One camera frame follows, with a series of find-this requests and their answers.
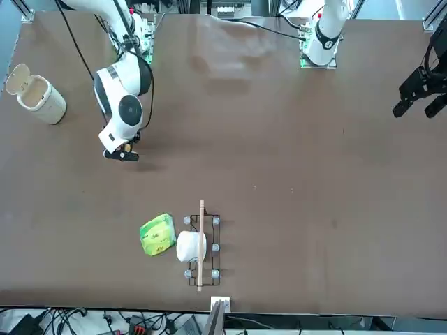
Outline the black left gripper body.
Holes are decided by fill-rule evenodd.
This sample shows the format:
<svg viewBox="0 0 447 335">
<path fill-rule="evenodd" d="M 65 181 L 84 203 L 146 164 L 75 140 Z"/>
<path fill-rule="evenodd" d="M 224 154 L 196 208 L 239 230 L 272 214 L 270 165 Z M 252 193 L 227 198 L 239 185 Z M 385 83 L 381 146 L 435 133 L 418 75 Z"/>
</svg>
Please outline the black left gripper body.
<svg viewBox="0 0 447 335">
<path fill-rule="evenodd" d="M 446 23 L 440 23 L 435 32 L 430 37 L 430 41 L 425 51 L 423 61 L 423 68 L 430 80 L 445 80 L 445 70 L 432 70 L 430 68 L 429 60 L 432 50 L 434 50 L 434 53 L 436 54 L 439 61 L 438 65 L 442 66 L 442 64 L 446 62 Z"/>
</svg>

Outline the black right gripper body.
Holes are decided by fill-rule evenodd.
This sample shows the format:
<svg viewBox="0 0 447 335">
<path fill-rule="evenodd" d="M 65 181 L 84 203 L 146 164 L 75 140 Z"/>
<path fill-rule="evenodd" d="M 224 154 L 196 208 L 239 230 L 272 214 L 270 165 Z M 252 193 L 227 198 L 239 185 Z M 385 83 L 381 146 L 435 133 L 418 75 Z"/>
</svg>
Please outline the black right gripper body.
<svg viewBox="0 0 447 335">
<path fill-rule="evenodd" d="M 110 153 L 107 149 L 103 151 L 103 156 L 107 159 L 112 159 L 116 161 L 129 161 L 129 162 L 137 162 L 139 161 L 139 155 L 137 152 L 132 150 L 126 150 L 124 147 L 121 147 L 119 150 L 115 150 Z"/>
</svg>

